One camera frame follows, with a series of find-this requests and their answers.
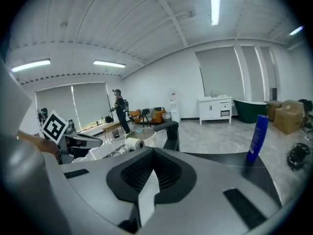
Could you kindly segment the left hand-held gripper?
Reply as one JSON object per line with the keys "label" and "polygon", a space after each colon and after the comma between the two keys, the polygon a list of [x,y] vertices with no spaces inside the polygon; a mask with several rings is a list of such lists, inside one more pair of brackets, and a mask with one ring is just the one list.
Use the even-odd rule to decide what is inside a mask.
{"label": "left hand-held gripper", "polygon": [[52,111],[45,120],[42,133],[56,143],[61,164],[85,157],[90,149],[102,145],[101,139],[75,132],[73,122],[67,121],[56,111]]}

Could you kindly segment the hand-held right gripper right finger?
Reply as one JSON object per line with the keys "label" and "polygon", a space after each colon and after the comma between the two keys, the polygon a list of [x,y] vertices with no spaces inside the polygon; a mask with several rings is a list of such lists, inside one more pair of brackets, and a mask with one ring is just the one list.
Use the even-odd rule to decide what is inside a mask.
{"label": "hand-held right gripper right finger", "polygon": [[166,150],[169,159],[191,166],[175,184],[175,203],[154,203],[152,232],[140,235],[241,235],[253,231],[281,209],[281,202],[260,158],[246,153],[197,154]]}

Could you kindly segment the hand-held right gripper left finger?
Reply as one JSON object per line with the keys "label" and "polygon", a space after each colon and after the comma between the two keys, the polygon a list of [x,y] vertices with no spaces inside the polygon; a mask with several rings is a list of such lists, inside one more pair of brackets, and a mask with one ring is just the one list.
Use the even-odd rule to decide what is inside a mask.
{"label": "hand-held right gripper left finger", "polygon": [[62,170],[70,185],[75,232],[154,230],[154,151],[144,148],[102,160],[73,163]]}

